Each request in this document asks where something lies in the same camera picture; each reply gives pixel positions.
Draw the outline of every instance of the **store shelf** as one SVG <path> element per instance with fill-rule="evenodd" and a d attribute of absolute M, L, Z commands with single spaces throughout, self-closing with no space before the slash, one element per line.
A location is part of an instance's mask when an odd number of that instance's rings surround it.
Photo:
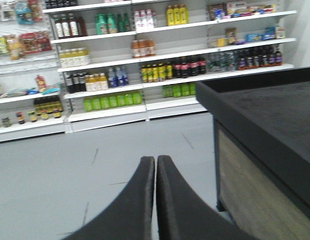
<path fill-rule="evenodd" d="M 66 38 L 66 39 L 58 39 L 58 40 L 52 40 L 51 43 L 52 44 L 71 43 L 71 42 L 79 42 L 79 41 L 86 41 L 86 40 L 131 36 L 135 34 L 136 34 L 135 31 L 126 31 L 126 32 L 118 32 L 118 33 L 103 34 L 103 35 L 80 36 L 80 37 L 72 37 L 72 38 Z"/>
<path fill-rule="evenodd" d="M 200 27 L 200 26 L 214 25 L 217 23 L 218 23 L 217 20 L 201 21 L 201 22 L 180 24 L 180 25 L 174 25 L 174 26 L 162 26 L 162 27 L 155 27 L 155 28 L 150 28 L 150 29 L 142 29 L 142 30 L 137 30 L 136 33 L 142 34 L 142 33 L 151 33 L 151 32 L 174 30 L 174 29 L 194 28 L 194 27 Z"/>
<path fill-rule="evenodd" d="M 143 84 L 132 84 L 127 86 L 119 86 L 110 88 L 107 90 L 101 90 L 101 91 L 83 91 L 83 92 L 76 92 L 72 94 L 65 94 L 64 99 L 79 99 L 79 98 L 85 98 L 89 96 L 96 96 L 96 95 L 103 95 L 103 94 L 112 94 L 112 93 L 119 93 L 119 92 L 125 92 L 125 91 L 133 91 L 133 90 L 139 90 L 143 89 Z"/>
<path fill-rule="evenodd" d="M 77 71 L 77 70 L 83 70 L 83 69 L 95 69 L 95 68 L 103 68 L 103 67 L 116 66 L 116 65 L 134 64 L 138 62 L 139 62 L 138 58 L 130 58 L 130 59 L 124 59 L 124 60 L 117 60 L 117 61 L 105 61 L 105 62 L 99 62 L 99 63 L 91 63 L 85 66 L 59 68 L 57 69 L 57 71 L 59 73 L 62 73 L 62 72 Z"/>
<path fill-rule="evenodd" d="M 131 1 L 115 1 L 115 2 L 88 4 L 88 5 L 43 9 L 43 13 L 44 14 L 55 14 L 55 13 L 59 14 L 63 12 L 78 12 L 78 11 L 94 10 L 94 9 L 101 9 L 101 8 L 120 7 L 120 6 L 127 6 L 130 4 L 131 4 Z"/>
<path fill-rule="evenodd" d="M 271 18 L 271 17 L 284 17 L 286 15 L 297 14 L 297 11 L 279 11 L 279 12 L 272 12 L 272 13 L 265 13 L 261 15 L 252 15 L 252 16 L 241 16 L 235 17 L 230 19 L 221 19 L 218 20 L 219 24 L 229 23 L 229 22 L 237 22 L 237 21 L 244 21 L 244 20 L 251 20 L 251 19 L 262 19 L 262 18 Z"/>
<path fill-rule="evenodd" d="M 112 116 L 120 116 L 126 114 L 142 113 L 145 111 L 146 108 L 143 104 L 116 107 L 112 109 L 90 111 L 90 112 L 85 112 L 83 109 L 80 109 L 80 110 L 74 110 L 73 113 L 67 118 L 67 122 L 77 122 L 77 121 L 99 119 Z"/>
<path fill-rule="evenodd" d="M 31 95 L 25 95 L 25 96 L 5 97 L 5 98 L 0 98 L 0 104 L 24 101 L 28 99 L 37 99 L 37 98 L 43 98 L 43 97 L 56 96 L 58 94 L 60 94 L 60 92 L 53 92 L 53 93 L 49 93 L 46 95 L 37 93 L 37 94 L 31 94 Z"/>

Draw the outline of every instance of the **snack package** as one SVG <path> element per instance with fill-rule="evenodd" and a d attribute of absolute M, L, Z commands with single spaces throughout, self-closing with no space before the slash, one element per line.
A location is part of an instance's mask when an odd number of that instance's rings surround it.
<path fill-rule="evenodd" d="M 19 41 L 23 46 L 23 51 L 25 54 L 34 54 L 39 52 L 38 43 L 34 32 L 19 35 Z"/>
<path fill-rule="evenodd" d="M 6 43 L 5 37 L 1 36 L 0 37 L 0 55 L 8 54 L 9 49 Z"/>
<path fill-rule="evenodd" d="M 16 17 L 19 24 L 33 24 L 32 11 L 26 2 L 18 2 L 16 5 Z"/>
<path fill-rule="evenodd" d="M 23 46 L 19 41 L 19 37 L 15 34 L 6 35 L 7 48 L 11 60 L 18 60 L 24 56 Z"/>
<path fill-rule="evenodd" d="M 37 41 L 38 51 L 45 52 L 52 50 L 51 41 L 47 31 L 35 32 L 35 37 Z"/>
<path fill-rule="evenodd" d="M 28 0 L 31 14 L 34 21 L 43 20 L 43 13 L 38 0 Z"/>

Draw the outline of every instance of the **bottle label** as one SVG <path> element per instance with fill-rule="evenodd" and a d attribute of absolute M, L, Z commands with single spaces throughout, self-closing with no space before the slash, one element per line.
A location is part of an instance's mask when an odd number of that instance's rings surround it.
<path fill-rule="evenodd" d="M 70 29 L 69 29 L 69 23 L 63 22 L 61 26 L 63 28 L 64 37 L 69 37 L 71 35 Z"/>
<path fill-rule="evenodd" d="M 57 32 L 57 37 L 59 37 L 59 38 L 64 37 L 62 24 L 60 22 L 55 24 L 55 28 L 56 28 L 56 32 Z"/>
<path fill-rule="evenodd" d="M 76 21 L 71 21 L 71 22 L 69 23 L 69 25 L 70 25 L 70 29 L 71 29 L 71 35 L 72 35 L 72 36 L 78 36 L 78 35 L 79 35 L 79 31 L 78 31 L 78 29 L 77 29 L 77 23 L 76 23 Z"/>

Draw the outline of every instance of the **yellow bottle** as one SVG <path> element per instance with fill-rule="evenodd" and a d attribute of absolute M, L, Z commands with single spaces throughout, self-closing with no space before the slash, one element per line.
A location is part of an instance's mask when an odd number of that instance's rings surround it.
<path fill-rule="evenodd" d="M 181 18 L 180 18 L 180 8 L 179 6 L 176 4 L 174 5 L 174 23 L 175 25 L 179 25 L 181 24 Z"/>
<path fill-rule="evenodd" d="M 174 10 L 171 5 L 167 7 L 166 17 L 167 17 L 167 26 L 173 26 L 175 24 Z"/>
<path fill-rule="evenodd" d="M 180 24 L 188 23 L 186 7 L 184 4 L 179 5 L 179 19 L 180 19 Z"/>

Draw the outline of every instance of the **green bottle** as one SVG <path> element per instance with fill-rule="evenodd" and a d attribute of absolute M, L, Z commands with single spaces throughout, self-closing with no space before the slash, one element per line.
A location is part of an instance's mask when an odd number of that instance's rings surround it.
<path fill-rule="evenodd" d="M 124 30 L 125 32 L 131 31 L 131 23 L 130 23 L 130 18 L 127 13 L 124 13 Z"/>
<path fill-rule="evenodd" d="M 119 33 L 125 32 L 125 26 L 121 14 L 117 14 L 117 28 Z"/>

